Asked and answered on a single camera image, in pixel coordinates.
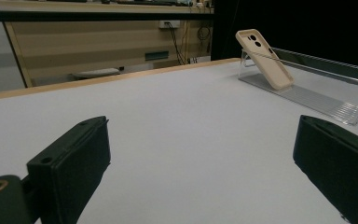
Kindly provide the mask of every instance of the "electrical cable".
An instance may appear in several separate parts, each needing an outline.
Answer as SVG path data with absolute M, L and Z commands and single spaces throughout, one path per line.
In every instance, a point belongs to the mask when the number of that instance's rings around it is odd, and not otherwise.
M 193 2 L 191 0 L 187 1 L 188 9 L 190 9 L 190 13 L 192 13 L 191 8 L 193 7 Z
M 181 42 L 181 46 L 180 46 L 180 49 L 179 49 L 179 52 L 182 52 L 182 46 L 184 45 L 184 40 L 185 40 L 185 37 L 187 36 L 187 32 L 188 32 L 188 24 L 186 25 L 186 29 L 185 29 L 185 33 L 183 34 L 182 36 L 182 42 Z
M 228 29 L 227 34 L 231 34 L 231 31 L 232 31 L 232 29 L 234 28 L 235 20 L 236 20 L 236 18 L 237 18 L 237 14 L 238 14 L 238 6 L 239 6 L 239 5 L 240 5 L 240 0 L 237 0 L 237 5 L 235 6 L 234 17 L 233 17 L 233 19 L 232 19 L 232 23 L 231 23 L 231 25 L 230 25 L 230 28 Z M 230 36 L 229 36 L 229 35 L 226 35 L 226 41 L 224 41 L 224 45 L 223 45 L 223 47 L 222 47 L 223 50 L 227 47 L 228 40 L 231 40 L 231 39 L 230 39 Z
M 178 46 L 176 44 L 176 35 L 175 35 L 175 31 L 173 30 L 172 24 L 170 22 L 165 22 L 165 24 L 167 24 L 170 27 L 170 31 L 171 31 L 171 35 L 172 35 L 172 40 L 173 40 L 173 44 L 175 46 L 175 50 L 176 50 L 176 57 L 178 59 L 179 64 L 185 64 L 185 60 L 183 58 L 183 55 L 181 54 L 181 52 L 178 49 Z
M 199 47 L 199 52 L 197 54 L 196 57 L 196 61 L 197 59 L 200 57 L 201 53 L 202 53 L 202 49 L 203 49 L 203 42 L 205 40 L 211 40 L 211 29 L 210 26 L 205 25 L 204 23 L 201 24 L 201 27 L 199 28 L 199 30 L 197 31 L 197 38 L 200 41 L 200 47 Z M 207 52 L 209 52 L 209 47 L 210 47 L 210 43 L 208 43 L 208 48 L 207 48 Z

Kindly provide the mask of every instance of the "clear acrylic stand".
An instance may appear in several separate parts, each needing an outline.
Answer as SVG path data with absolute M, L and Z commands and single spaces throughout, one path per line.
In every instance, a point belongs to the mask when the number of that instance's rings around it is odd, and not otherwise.
M 356 125 L 358 123 L 358 66 L 284 49 L 272 48 L 272 50 L 279 59 L 243 50 L 239 80 L 321 112 L 345 124 Z M 272 89 L 252 62 L 252 55 L 280 61 L 295 79 L 295 83 L 283 90 Z

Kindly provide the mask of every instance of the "desk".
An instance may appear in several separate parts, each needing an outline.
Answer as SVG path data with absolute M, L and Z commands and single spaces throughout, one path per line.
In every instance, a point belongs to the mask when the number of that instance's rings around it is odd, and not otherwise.
M 96 21 L 87 14 L 83 14 L 85 18 L 80 21 L 6 21 L 4 25 L 27 87 L 37 85 L 36 80 L 41 77 L 143 63 L 178 64 L 170 29 L 159 29 L 158 20 L 139 21 L 135 19 L 137 13 L 159 14 L 161 17 L 167 13 L 184 17 L 213 14 L 212 8 L 5 0 L 0 0 L 0 10 L 31 11 L 30 17 L 36 12 L 100 13 L 105 16 L 110 13 L 112 17 L 128 14 L 127 21 L 104 21 L 109 15 Z M 212 21 L 181 21 L 174 32 L 184 63 L 186 59 L 209 56 L 211 33 L 205 40 L 200 40 L 199 29 L 207 35 L 212 31 Z
M 241 82 L 239 66 L 231 59 L 0 93 L 0 175 L 24 178 L 34 155 L 105 115 L 112 164 L 78 223 L 347 223 L 292 153 L 302 114 L 357 134 L 358 125 Z

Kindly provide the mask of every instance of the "white tabletop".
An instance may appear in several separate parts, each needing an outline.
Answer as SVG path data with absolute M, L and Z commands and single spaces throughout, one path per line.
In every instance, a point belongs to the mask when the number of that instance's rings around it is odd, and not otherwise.
M 295 165 L 299 116 L 239 62 L 0 99 L 0 175 L 107 116 L 112 164 L 78 223 L 347 223 Z

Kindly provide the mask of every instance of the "beige phone case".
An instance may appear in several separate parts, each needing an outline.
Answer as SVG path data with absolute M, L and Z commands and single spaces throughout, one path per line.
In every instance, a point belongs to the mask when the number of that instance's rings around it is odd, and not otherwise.
M 235 37 L 273 89 L 281 90 L 293 84 L 294 80 L 292 76 L 284 65 L 278 61 L 278 56 L 257 30 L 241 30 L 236 33 Z

